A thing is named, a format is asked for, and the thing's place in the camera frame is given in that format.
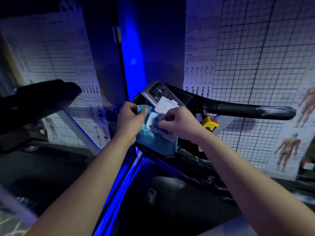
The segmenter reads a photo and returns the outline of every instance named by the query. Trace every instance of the dark wall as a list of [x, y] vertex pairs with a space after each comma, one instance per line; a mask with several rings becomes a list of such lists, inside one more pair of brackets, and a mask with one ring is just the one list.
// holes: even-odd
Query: dark wall
[[[0, 18], [59, 11], [60, 0], [0, 0]], [[79, 0], [84, 14], [91, 52], [100, 87], [107, 101], [125, 100], [117, 46], [114, 43], [111, 6], [107, 0]]]
[[[186, 0], [117, 0], [117, 9], [128, 88], [133, 85], [132, 81], [137, 82], [134, 88], [138, 87], [139, 92], [143, 86], [139, 80], [148, 84], [157, 79], [181, 88], [184, 80]], [[131, 44], [124, 46], [124, 41], [128, 41], [130, 36], [127, 27], [130, 19], [136, 24], [144, 79], [133, 76], [133, 70], [129, 72], [128, 68], [132, 65], [132, 56], [126, 51], [135, 47]]]

